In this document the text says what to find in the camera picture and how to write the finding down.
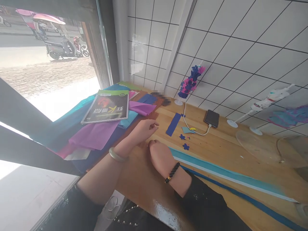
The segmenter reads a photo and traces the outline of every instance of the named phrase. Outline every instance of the wooden table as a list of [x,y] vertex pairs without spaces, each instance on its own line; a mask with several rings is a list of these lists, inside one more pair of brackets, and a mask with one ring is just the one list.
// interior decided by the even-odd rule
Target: wooden table
[[[172,137],[166,134],[175,113],[183,113],[184,109],[184,106],[176,105],[174,99],[171,99],[171,102],[171,105],[161,106],[156,110],[159,113],[157,121],[160,126],[151,139],[157,139],[169,147],[225,169],[278,185],[286,196],[294,198],[300,203],[308,203],[308,183],[292,168],[279,163],[263,163],[238,143],[235,137],[238,130],[250,132],[245,125],[239,124],[238,128],[232,128],[226,123],[226,118],[220,117],[219,127],[217,129],[211,128],[207,135],[191,134],[191,139],[188,141],[190,149],[189,151],[184,150],[182,147],[184,143],[179,138],[179,135],[183,133],[181,127],[185,126],[183,118],[181,118]],[[186,122],[189,126],[198,128],[200,133],[204,133],[208,127],[203,122],[205,113],[205,110],[187,104]],[[259,138],[267,142],[268,145],[276,145],[277,139],[273,136],[263,135]],[[172,188],[164,183],[164,179],[152,166],[149,159],[148,142],[149,140],[134,148],[130,155],[130,160],[121,173],[116,189],[174,230],[193,230],[177,204]],[[213,176],[191,166],[187,167],[249,195],[293,222],[308,228],[307,223],[305,224],[298,215],[294,203]],[[291,230],[244,199],[204,179],[202,181],[216,192],[222,194],[228,207],[236,212],[252,230]]]

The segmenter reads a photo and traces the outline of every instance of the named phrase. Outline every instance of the smartphone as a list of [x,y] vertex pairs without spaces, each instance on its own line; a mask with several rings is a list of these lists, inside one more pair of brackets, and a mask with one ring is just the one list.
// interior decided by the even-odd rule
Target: smartphone
[[207,124],[212,125],[213,127],[217,128],[218,127],[218,122],[219,122],[219,114],[216,112],[213,112],[211,110],[208,110],[204,117],[204,122]]

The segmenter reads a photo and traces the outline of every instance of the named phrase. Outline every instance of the black bead bracelet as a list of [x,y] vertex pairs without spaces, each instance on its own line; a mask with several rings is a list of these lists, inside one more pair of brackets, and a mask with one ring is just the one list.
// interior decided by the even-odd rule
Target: black bead bracelet
[[165,183],[169,183],[169,181],[171,180],[171,177],[173,177],[173,175],[175,174],[175,172],[177,171],[177,169],[180,166],[180,162],[177,162],[176,165],[174,166],[173,170],[171,171],[171,173],[169,174],[168,178],[166,178]]

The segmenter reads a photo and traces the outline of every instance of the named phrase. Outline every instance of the book cover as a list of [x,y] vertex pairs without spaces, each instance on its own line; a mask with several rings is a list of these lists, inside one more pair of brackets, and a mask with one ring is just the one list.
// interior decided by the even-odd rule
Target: book cover
[[90,124],[127,119],[128,98],[128,90],[99,90],[81,123]]

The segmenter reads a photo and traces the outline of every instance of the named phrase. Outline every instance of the charging cable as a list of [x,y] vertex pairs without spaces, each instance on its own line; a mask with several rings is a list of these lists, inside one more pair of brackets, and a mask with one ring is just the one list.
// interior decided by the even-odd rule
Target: charging cable
[[[190,129],[190,127],[187,125],[187,123],[186,123],[186,121],[185,121],[186,102],[184,102],[184,104],[185,104],[185,106],[184,106],[183,120],[184,120],[184,122],[185,122],[185,124],[186,124],[186,127],[187,127],[188,129]],[[194,131],[194,133],[197,133],[197,134],[199,134],[199,135],[204,136],[204,135],[206,135],[206,134],[209,132],[211,126],[212,126],[212,125],[209,124],[208,130],[206,131],[205,134],[200,134],[200,133],[198,133],[198,132],[196,132],[196,131]]]

